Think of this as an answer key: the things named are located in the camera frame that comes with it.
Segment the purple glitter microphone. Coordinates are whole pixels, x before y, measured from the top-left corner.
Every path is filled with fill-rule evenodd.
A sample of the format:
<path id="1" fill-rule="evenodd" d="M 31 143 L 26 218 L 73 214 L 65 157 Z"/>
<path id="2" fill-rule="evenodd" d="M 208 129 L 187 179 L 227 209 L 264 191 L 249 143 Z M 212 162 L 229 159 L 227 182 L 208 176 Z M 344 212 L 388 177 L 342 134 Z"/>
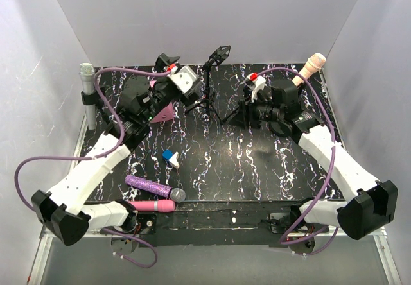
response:
<path id="1" fill-rule="evenodd" d="M 147 191 L 164 198 L 168 198 L 177 203 L 183 202 L 186 199 L 186 193 L 183 189 L 180 189 L 178 187 L 170 187 L 151 180 L 147 180 L 145 178 L 127 175 L 125 177 L 125 183 L 134 188 Z"/>

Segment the black tripod shock-mount stand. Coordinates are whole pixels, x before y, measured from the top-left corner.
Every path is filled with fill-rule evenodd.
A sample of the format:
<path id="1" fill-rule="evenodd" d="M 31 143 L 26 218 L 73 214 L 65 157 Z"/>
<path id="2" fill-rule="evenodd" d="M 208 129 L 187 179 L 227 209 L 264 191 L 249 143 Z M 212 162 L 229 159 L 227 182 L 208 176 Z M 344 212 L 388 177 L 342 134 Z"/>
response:
<path id="1" fill-rule="evenodd" d="M 189 114 L 196 108 L 201 108 L 205 110 L 208 117 L 211 117 L 211 113 L 213 112 L 219 122 L 220 125 L 223 124 L 223 120 L 220 118 L 217 110 L 215 109 L 214 97 L 215 93 L 211 92 L 210 86 L 210 77 L 211 77 L 211 69 L 213 67 L 218 67 L 221 65 L 230 55 L 231 46 L 220 46 L 218 47 L 208 58 L 208 61 L 203 65 L 202 70 L 205 74 L 205 87 L 203 90 L 203 98 L 201 101 L 193 105 L 191 108 L 185 110 L 185 115 Z"/>

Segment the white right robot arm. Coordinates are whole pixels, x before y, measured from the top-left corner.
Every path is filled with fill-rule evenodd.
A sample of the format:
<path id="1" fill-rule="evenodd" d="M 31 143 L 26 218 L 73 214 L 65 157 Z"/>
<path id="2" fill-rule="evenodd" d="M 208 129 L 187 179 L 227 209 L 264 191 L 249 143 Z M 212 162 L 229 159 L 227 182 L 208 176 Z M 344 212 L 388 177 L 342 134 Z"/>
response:
<path id="1" fill-rule="evenodd" d="M 267 122 L 274 134 L 291 138 L 326 169 L 343 194 L 341 200 L 305 199 L 292 206 L 291 226 L 305 232 L 313 224 L 331 225 L 359 240 L 392 222 L 398 198 L 395 184 L 380 181 L 333 142 L 325 122 L 306 109 L 291 81 L 275 80 L 269 91 L 265 87 L 262 76 L 252 74 L 245 80 L 244 98 L 229 124 L 259 128 Z"/>

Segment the pink plastic microphone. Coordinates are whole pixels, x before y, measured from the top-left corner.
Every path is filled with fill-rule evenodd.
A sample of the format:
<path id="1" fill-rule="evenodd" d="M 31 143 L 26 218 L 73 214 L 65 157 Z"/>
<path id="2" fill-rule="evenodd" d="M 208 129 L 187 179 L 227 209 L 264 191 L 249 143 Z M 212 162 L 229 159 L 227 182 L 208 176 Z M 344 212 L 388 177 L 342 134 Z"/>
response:
<path id="1" fill-rule="evenodd" d="M 173 212 L 175 210 L 173 200 L 130 201 L 129 204 L 137 211 Z"/>

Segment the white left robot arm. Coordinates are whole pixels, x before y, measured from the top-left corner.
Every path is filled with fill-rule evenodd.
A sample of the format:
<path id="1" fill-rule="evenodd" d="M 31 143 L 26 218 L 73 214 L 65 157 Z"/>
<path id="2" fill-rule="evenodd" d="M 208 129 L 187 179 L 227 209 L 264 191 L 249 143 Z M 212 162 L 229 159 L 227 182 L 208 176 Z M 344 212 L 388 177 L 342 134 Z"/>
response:
<path id="1" fill-rule="evenodd" d="M 39 221 L 63 244 L 78 242 L 90 230 L 114 227 L 124 234 L 137 226 L 137 211 L 124 200 L 87 205 L 100 182 L 126 159 L 150 132 L 150 122 L 173 101 L 190 105 L 198 96 L 198 75 L 177 58 L 161 54 L 155 73 L 133 70 L 124 83 L 111 122 L 94 147 L 65 178 L 31 197 Z"/>

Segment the beige microphone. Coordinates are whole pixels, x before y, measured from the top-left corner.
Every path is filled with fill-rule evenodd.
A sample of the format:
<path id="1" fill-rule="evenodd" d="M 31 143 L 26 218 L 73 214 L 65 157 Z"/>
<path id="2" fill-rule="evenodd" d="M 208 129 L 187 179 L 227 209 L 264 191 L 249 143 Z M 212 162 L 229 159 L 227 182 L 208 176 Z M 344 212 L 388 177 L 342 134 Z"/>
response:
<path id="1" fill-rule="evenodd" d="M 293 78 L 293 84 L 296 87 L 301 86 L 304 83 L 304 80 L 301 77 L 305 78 L 306 80 L 309 79 L 311 75 L 319 72 L 323 68 L 325 63 L 326 57 L 323 54 L 313 54 L 306 61 L 304 67 L 298 72 L 298 75 Z"/>

